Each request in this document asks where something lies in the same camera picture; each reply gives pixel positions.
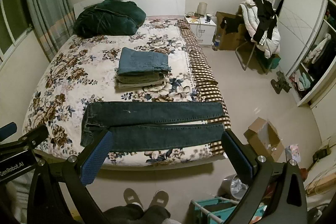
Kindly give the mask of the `folded grey olive pants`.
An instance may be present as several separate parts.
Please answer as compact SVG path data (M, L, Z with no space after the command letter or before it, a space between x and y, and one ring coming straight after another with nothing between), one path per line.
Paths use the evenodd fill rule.
M123 84L144 84L161 81L165 78L164 73L145 73L140 75L120 75L117 80Z

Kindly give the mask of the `dark green quilted comforter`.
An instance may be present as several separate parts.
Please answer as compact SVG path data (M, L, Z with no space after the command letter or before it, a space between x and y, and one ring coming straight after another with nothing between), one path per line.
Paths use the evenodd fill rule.
M79 14L73 32L85 39L99 35L131 36L145 19L146 13L132 1L104 0Z

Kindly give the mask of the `white bedside table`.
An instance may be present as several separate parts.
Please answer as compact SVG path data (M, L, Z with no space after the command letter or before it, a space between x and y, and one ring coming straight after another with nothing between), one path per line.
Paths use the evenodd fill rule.
M213 37L217 28L215 22L210 19L206 21L206 17L203 18L192 18L191 15L185 15L190 28L195 35L198 44L201 47L211 47L213 44Z

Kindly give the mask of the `teal plastic basket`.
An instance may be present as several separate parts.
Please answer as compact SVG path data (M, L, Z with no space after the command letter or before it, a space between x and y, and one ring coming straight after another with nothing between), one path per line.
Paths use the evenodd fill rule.
M198 201L191 200L191 205L194 208L194 223L223 223L238 204L238 201L222 197Z

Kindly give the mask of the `window with white frame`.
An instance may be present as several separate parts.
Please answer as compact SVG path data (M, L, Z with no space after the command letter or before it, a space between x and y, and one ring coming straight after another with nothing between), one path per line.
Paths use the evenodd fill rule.
M6 62L32 31L27 0L1 0L1 63Z

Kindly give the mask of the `white bed headboard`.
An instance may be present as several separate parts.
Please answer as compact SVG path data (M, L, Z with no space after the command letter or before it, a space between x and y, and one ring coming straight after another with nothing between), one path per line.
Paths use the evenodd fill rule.
M86 8L96 5L104 0L85 0L74 4L75 16L78 17ZM186 0L119 0L132 1L147 16L184 16Z

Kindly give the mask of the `dark object on floor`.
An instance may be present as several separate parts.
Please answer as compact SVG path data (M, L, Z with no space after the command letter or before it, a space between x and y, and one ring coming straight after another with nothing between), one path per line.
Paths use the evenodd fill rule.
M272 79L270 81L270 84L272 85L272 88L277 94L280 94L282 90L284 90L286 93L288 93L291 89L290 84L285 78L284 73L281 71L276 72L277 80Z

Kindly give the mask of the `dark blue jeans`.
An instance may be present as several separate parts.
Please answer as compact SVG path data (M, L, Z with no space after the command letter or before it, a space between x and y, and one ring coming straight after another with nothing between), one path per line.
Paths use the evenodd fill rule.
M221 139L220 102L94 102L81 122L81 146L103 130L112 133L112 152L157 151Z

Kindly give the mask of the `white puffer jacket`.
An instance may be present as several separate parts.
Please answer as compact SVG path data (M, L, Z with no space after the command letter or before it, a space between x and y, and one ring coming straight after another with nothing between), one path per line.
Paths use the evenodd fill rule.
M239 5L245 27L266 59L280 54L280 32L278 17L272 3L267 0L245 0Z

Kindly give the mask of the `open cardboard box on floor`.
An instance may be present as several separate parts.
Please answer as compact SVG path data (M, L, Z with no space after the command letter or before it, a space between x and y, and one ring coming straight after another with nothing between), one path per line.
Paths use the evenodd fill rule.
M248 127L244 136L258 155L278 161L284 152L278 132L270 121L258 117Z

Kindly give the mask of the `metal folding chair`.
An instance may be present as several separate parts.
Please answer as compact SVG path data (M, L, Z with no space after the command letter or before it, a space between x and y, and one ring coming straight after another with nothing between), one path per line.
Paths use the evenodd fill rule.
M249 41L243 42L235 49L235 55L243 71L246 71L250 67L250 63L254 61L258 63L265 75L270 71L269 66L266 65L268 59L264 57L264 52L257 48L256 43Z

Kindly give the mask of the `brown cardboard box by nightstand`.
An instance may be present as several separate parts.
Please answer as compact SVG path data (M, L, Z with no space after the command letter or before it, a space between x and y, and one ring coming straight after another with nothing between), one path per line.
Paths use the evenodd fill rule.
M248 37L243 16L220 11L217 11L215 16L217 18L215 40L219 42L218 49L225 51L236 50Z

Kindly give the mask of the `plastic water bottle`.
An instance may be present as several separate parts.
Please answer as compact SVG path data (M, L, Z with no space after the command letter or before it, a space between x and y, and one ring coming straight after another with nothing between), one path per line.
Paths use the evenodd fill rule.
M213 50L217 51L219 49L219 45L221 43L221 34L216 34L213 37Z

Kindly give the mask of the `black clothes on chair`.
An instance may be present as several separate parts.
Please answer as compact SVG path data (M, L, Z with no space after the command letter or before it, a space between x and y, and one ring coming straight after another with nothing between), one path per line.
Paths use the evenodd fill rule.
M259 24L253 36L255 42L264 44L265 39L272 39L273 29L277 26L276 13L272 3L267 0L253 0L257 7Z

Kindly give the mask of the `grey striped curtain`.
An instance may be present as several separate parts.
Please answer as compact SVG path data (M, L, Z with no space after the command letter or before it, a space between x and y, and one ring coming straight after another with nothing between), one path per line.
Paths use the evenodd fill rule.
M51 61L70 38L75 23L68 0L27 0L35 34Z

